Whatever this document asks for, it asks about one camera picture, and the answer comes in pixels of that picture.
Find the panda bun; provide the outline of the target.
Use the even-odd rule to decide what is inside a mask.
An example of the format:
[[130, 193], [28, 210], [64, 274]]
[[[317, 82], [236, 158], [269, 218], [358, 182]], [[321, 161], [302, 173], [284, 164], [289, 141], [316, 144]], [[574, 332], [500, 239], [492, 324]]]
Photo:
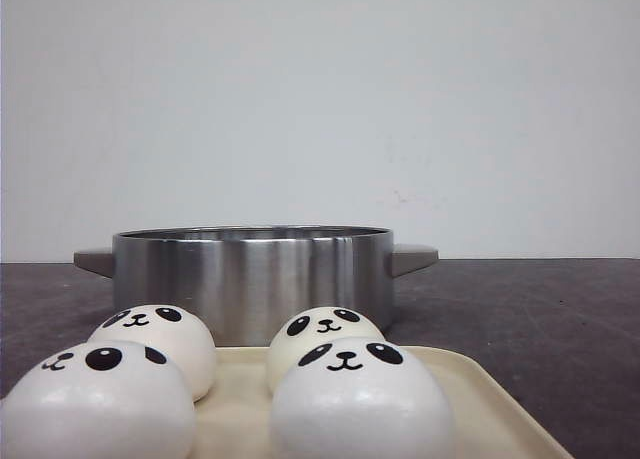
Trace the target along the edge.
[[448, 398], [418, 358], [370, 338], [309, 350], [285, 374], [271, 405], [276, 458], [451, 458]]
[[213, 336], [201, 319], [178, 306], [124, 309], [99, 325], [89, 339], [139, 342], [164, 353], [182, 370], [195, 401], [213, 388], [217, 367]]
[[272, 339], [266, 355], [266, 378], [273, 394], [286, 372], [316, 346], [346, 337], [384, 339], [380, 329], [360, 312], [324, 306], [292, 316]]
[[183, 373], [136, 342], [85, 342], [56, 352], [1, 403], [4, 458], [186, 458], [195, 435]]

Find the stainless steel pot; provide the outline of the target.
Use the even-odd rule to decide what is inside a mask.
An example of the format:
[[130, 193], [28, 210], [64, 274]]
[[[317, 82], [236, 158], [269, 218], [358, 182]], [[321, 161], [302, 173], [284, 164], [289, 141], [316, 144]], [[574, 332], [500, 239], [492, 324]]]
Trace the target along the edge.
[[277, 225], [120, 232], [73, 263], [111, 279], [117, 311], [174, 304], [199, 316], [219, 346], [266, 346], [288, 318], [320, 306], [387, 329], [395, 278], [438, 259], [436, 248], [398, 244], [386, 228]]

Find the beige plastic tray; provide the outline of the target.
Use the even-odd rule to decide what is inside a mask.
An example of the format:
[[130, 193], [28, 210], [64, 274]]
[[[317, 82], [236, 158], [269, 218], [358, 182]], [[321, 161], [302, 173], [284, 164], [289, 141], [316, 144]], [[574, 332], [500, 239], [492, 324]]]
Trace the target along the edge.
[[[562, 458], [565, 450], [478, 364], [446, 350], [400, 346], [427, 366], [455, 421], [451, 458]], [[263, 347], [221, 348], [213, 388], [193, 400], [196, 435], [186, 458], [276, 458], [270, 439], [274, 394]]]

